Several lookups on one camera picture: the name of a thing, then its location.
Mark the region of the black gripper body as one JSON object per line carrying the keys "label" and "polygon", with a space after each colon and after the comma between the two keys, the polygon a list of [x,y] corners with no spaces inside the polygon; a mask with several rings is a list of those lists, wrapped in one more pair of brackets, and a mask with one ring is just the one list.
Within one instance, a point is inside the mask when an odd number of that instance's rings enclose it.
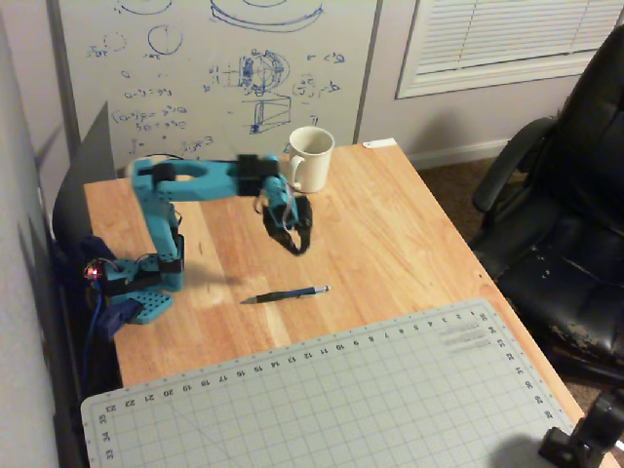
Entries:
{"label": "black gripper body", "polygon": [[271,237],[288,233],[290,229],[310,231],[312,226],[312,207],[306,196],[295,196],[287,215],[287,203],[267,205],[262,208],[263,224]]}

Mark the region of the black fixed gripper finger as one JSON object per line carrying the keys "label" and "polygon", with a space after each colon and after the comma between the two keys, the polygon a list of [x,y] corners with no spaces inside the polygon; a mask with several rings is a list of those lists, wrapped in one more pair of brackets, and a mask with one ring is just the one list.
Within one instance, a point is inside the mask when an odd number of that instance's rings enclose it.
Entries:
{"label": "black fixed gripper finger", "polygon": [[275,225],[273,222],[266,224],[265,229],[272,240],[276,241],[290,254],[298,255],[298,247],[295,245],[293,237],[288,230]]}

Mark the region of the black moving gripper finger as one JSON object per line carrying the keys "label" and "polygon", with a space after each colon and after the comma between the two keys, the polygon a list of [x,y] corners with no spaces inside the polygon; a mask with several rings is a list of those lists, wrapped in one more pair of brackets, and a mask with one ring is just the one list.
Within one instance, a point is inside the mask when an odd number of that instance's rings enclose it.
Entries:
{"label": "black moving gripper finger", "polygon": [[296,234],[299,236],[299,246],[294,247],[294,255],[305,254],[311,245],[312,226],[298,224],[294,227]]}

